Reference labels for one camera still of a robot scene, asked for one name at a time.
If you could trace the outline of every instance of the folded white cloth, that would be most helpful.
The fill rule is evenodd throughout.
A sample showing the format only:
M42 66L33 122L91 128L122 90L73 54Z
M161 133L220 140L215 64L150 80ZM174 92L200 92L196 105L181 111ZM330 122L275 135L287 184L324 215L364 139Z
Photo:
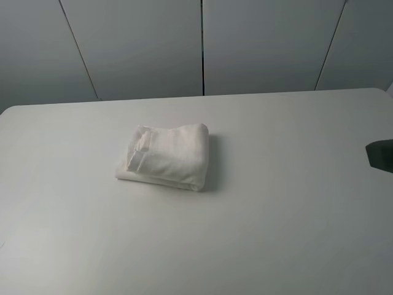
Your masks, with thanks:
M209 163L209 130L203 124L174 129L138 126L118 179L199 191Z

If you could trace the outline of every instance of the dark object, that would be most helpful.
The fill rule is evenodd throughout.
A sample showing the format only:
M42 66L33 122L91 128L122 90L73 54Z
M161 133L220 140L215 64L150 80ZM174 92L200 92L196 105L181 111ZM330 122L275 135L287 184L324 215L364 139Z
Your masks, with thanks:
M381 140L366 146L371 167L393 173L393 140Z

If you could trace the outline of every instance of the folded towel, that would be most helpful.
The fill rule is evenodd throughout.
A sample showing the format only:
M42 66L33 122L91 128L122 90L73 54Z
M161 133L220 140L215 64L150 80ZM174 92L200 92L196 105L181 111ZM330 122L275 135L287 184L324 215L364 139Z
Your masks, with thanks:
M209 130L203 124L174 129L138 126L118 179L199 191L209 163Z

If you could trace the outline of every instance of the panel seam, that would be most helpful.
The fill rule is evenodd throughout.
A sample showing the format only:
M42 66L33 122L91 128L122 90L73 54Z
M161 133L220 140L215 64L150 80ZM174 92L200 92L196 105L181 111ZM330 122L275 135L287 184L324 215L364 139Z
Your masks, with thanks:
M336 24L336 28L334 29L332 39L330 40L330 44L329 44L329 47L328 47L328 49L327 49L327 52L326 52L326 56L325 56L324 62L323 62L323 64L322 64L321 71L319 72L319 76L318 76L317 82L316 82L316 84L315 84L315 89L314 89L314 91L317 90L317 88L318 88L318 83L319 83L319 80L321 79L322 72L324 71L324 67L325 67L325 64L326 64L326 61L327 61L327 57L328 57L328 55L329 55L330 49L332 48L333 40L334 40L334 37L336 36L337 28L338 28L338 25L340 24L341 17L343 16L344 8L345 8L345 5L347 4L347 1L348 1L348 0L344 0L343 8L341 9L340 16L338 17L338 21L337 21L337 24Z
M201 0L201 39L202 39L202 95L204 96L204 44L203 44L203 0Z
M66 21L67 21L68 28L69 28L69 30L71 31L72 37L74 38L75 45L76 45L76 47L78 48L78 52L79 52L80 58L82 59L82 62L84 63L84 67L85 67L85 70L86 70L88 79L89 79L89 81L90 81L90 83L91 83L91 86L93 87L93 90L94 90L94 93L95 93L95 95L96 95L96 98L97 98L97 100L102 100L102 99L100 99L100 98L98 97L96 88L94 87L93 80L91 79L90 73L88 72L88 69L87 69L87 65L86 65L85 59L84 59L84 57L83 57L83 55L82 55L82 52L80 51L78 42L76 41L76 38L75 38L75 34L74 34L74 32L73 32L73 30L72 30L72 28L71 28L71 24L69 23L68 17L67 17L67 15L66 15L66 11L64 10L63 3L61 3L61 0L58 0L58 1L59 1L59 4L60 4L60 7L61 7L61 11L63 11L63 15L64 15L64 17L65 17L65 19L66 19Z

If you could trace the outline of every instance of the table surface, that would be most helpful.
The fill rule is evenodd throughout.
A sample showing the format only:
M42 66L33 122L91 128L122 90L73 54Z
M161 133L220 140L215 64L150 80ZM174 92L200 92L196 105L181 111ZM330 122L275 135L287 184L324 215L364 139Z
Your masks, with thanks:
M0 294L393 293L377 89L17 106L0 116ZM204 123L202 193L119 181L136 125Z

